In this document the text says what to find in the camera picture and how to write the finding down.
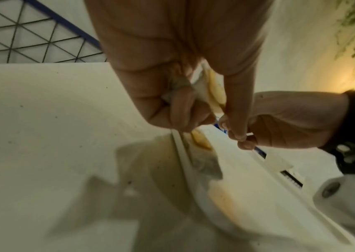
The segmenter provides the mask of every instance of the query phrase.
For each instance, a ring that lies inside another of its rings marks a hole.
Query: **hand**
[[[224,75],[231,131],[245,139],[261,30],[272,0],[86,0],[102,49],[141,115],[191,131],[215,116],[191,88],[161,95],[172,76],[190,79],[206,59]]]
[[[321,147],[334,135],[349,106],[346,94],[262,92],[255,94],[249,122],[253,133],[238,142],[241,149]]]

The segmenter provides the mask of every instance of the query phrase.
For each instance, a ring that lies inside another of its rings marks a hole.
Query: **white countertop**
[[[0,65],[0,251],[57,250],[324,251],[216,229],[108,64]]]

